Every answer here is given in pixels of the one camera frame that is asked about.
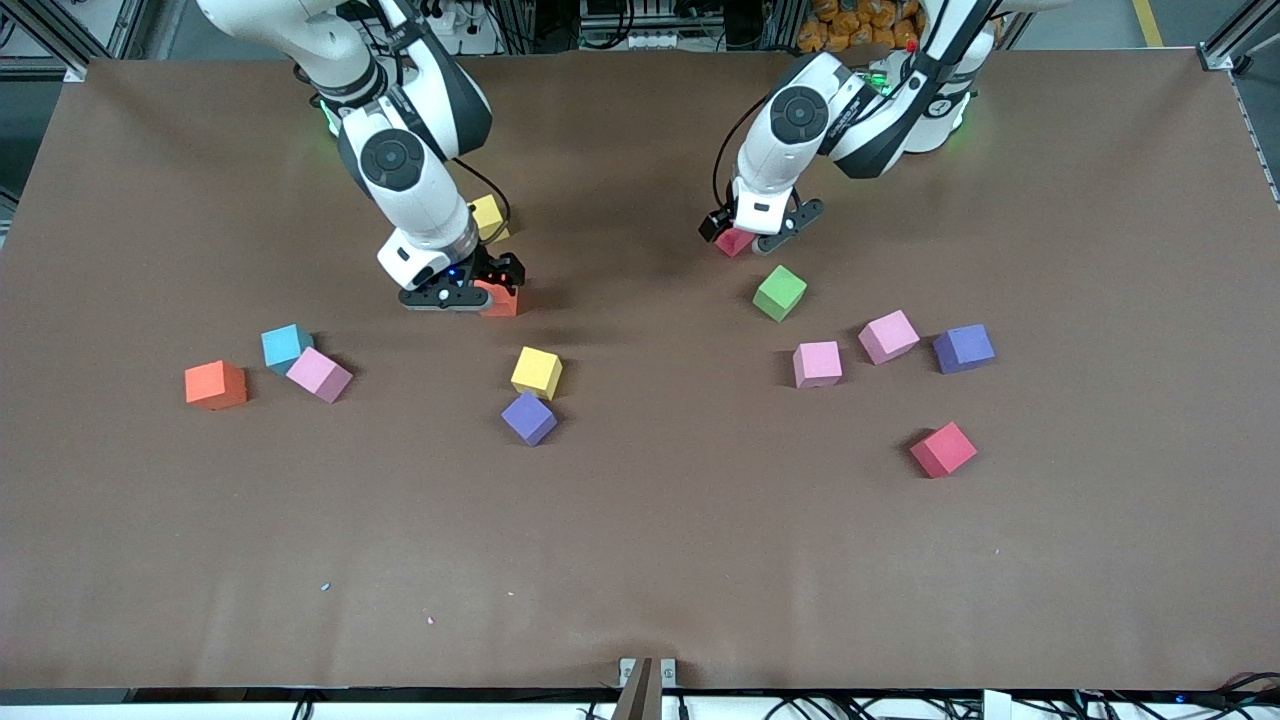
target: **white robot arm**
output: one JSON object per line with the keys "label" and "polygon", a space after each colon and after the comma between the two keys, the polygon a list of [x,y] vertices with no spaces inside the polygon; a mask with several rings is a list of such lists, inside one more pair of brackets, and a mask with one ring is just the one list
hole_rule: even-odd
{"label": "white robot arm", "polygon": [[228,35],[270,45],[293,58],[342,118],[338,154],[357,184],[396,225],[378,260],[411,309],[484,310],[485,281],[507,292],[524,284],[508,254],[481,245],[467,202],[444,163],[484,145],[489,101],[444,50],[426,18],[406,0],[371,0],[392,50],[419,68],[403,87],[347,22],[330,14],[343,0],[197,0]]}
{"label": "white robot arm", "polygon": [[732,223],[760,236],[756,252],[772,252],[822,213],[822,201],[799,197],[797,208],[787,209],[815,155],[829,156],[851,178],[874,178],[904,150],[942,145],[995,46],[988,17],[996,1],[923,0],[931,27],[919,49],[891,56],[897,82],[887,96],[831,54],[797,59],[751,123],[728,204],[708,215],[701,234],[714,240]]}

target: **red cube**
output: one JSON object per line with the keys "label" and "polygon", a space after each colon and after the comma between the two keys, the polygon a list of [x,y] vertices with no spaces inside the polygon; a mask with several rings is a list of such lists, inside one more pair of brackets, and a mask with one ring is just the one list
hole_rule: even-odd
{"label": "red cube", "polygon": [[955,423],[947,423],[911,448],[911,455],[931,478],[943,478],[968,462],[978,448],[964,437]]}

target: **purple cube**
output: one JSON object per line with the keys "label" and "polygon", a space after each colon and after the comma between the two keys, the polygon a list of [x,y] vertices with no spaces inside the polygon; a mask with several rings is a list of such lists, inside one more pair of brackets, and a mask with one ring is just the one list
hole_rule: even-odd
{"label": "purple cube", "polygon": [[556,415],[527,389],[502,411],[502,419],[530,446],[541,442],[556,427]]}
{"label": "purple cube", "polygon": [[983,324],[952,328],[933,341],[938,366],[946,374],[980,368],[996,356]]}

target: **cube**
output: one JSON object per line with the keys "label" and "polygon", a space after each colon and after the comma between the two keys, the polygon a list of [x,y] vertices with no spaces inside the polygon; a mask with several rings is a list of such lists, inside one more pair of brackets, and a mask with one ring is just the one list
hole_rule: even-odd
{"label": "cube", "polygon": [[879,365],[905,355],[920,342],[920,336],[915,334],[915,328],[906,319],[906,314],[896,310],[867,323],[863,332],[858,333],[858,341],[867,348],[872,364]]}
{"label": "cube", "polygon": [[755,242],[755,233],[728,228],[716,238],[716,247],[723,250],[724,255],[730,258],[737,258],[737,254],[750,247],[753,242]]}
{"label": "cube", "polygon": [[791,270],[778,265],[760,283],[751,302],[764,310],[765,315],[781,323],[787,313],[796,306],[796,302],[800,302],[800,296],[804,295],[806,287],[809,287],[808,283]]}
{"label": "cube", "polygon": [[933,341],[938,366],[946,374],[980,368],[996,356],[983,324],[952,328]]}
{"label": "cube", "polygon": [[225,360],[188,368],[183,374],[187,402],[205,410],[224,410],[248,401],[244,370]]}
{"label": "cube", "polygon": [[262,333],[262,363],[278,375],[287,375],[302,351],[315,341],[298,325],[284,325]]}
{"label": "cube", "polygon": [[525,347],[520,351],[520,360],[516,360],[511,384],[516,387],[516,392],[529,391],[543,400],[552,400],[556,397],[556,386],[559,384],[559,374],[563,370],[559,356]]}
{"label": "cube", "polygon": [[911,455],[924,468],[925,475],[942,478],[978,455],[978,450],[955,423],[947,423],[911,447]]}
{"label": "cube", "polygon": [[351,382],[352,374],[315,347],[307,347],[284,377],[320,400],[333,402]]}
{"label": "cube", "polygon": [[556,415],[527,389],[502,411],[502,419],[530,446],[541,442],[556,427]]}
{"label": "cube", "polygon": [[520,310],[517,307],[517,301],[520,300],[520,288],[516,288],[516,295],[507,292],[507,288],[500,284],[486,283],[484,281],[476,281],[475,286],[483,290],[488,290],[489,295],[493,296],[493,306],[488,310],[481,310],[480,315],[485,318],[515,318]]}
{"label": "cube", "polygon": [[829,387],[840,382],[840,346],[828,342],[801,342],[791,363],[796,369],[796,387]]}
{"label": "cube", "polygon": [[480,228],[480,242],[498,242],[499,240],[511,237],[508,228],[502,228],[502,234],[489,240],[498,227],[502,225],[502,210],[498,210],[498,201],[492,195],[485,195],[480,200],[476,200],[470,208],[471,217],[475,218],[476,227]]}

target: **blue cube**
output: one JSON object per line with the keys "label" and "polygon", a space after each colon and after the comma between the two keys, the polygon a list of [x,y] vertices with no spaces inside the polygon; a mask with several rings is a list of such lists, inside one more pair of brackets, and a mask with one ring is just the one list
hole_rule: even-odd
{"label": "blue cube", "polygon": [[288,373],[302,351],[308,347],[315,347],[315,341],[297,325],[284,325],[262,333],[262,361],[278,375]]}
{"label": "blue cube", "polygon": [[530,446],[541,442],[556,427],[556,415],[527,389],[502,411],[502,419]]}
{"label": "blue cube", "polygon": [[980,368],[996,356],[982,324],[952,328],[933,341],[933,351],[938,355],[938,365],[946,374]]}

